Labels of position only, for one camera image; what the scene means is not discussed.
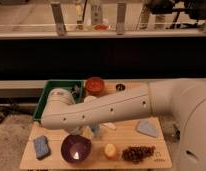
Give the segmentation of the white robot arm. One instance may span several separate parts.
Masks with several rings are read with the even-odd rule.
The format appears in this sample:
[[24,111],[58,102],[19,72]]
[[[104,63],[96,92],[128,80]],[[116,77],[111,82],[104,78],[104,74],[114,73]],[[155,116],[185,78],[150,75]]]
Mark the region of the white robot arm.
[[206,80],[168,79],[144,83],[95,100],[76,103],[69,91],[53,89],[41,124],[68,131],[84,125],[171,114],[179,124],[175,171],[206,171]]

